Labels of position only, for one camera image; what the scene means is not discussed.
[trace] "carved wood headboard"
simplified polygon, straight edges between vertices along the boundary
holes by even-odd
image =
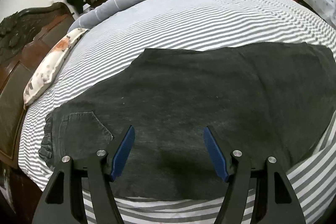
[[[74,22],[64,3],[17,12],[0,23],[0,161],[17,168],[26,111],[23,91],[45,55]]]

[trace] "striped bed sheet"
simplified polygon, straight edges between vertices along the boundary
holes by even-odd
[[[53,85],[29,107],[20,139],[20,168],[43,190],[52,174],[38,156],[45,116],[121,72],[145,48],[205,51],[264,41],[325,45],[336,57],[336,31],[293,0],[146,0],[113,15],[85,34]],[[336,194],[335,118],[311,157],[286,172],[306,223],[320,218]],[[88,221],[96,223],[90,193],[83,193]],[[254,194],[251,189],[243,224],[250,223]],[[213,223],[223,198],[116,201],[126,223],[206,224]]]

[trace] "floral pillowcase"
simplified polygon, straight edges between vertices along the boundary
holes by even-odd
[[[88,29],[76,28],[50,50],[26,85],[25,106],[36,101],[53,83],[71,49]]]

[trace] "wooden bed frame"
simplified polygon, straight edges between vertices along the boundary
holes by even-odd
[[[67,34],[73,22],[68,7],[55,3],[22,10],[0,23],[1,221],[23,224],[32,221],[42,192],[18,167],[18,147],[26,114],[23,91],[43,58]]]

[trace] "jeans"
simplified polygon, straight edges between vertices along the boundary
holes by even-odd
[[[212,125],[252,165],[274,156],[287,171],[310,156],[336,108],[330,49],[263,42],[198,52],[146,49],[46,117],[39,154],[53,168],[103,149],[132,124],[135,143],[117,197],[215,199],[223,183],[203,143]]]

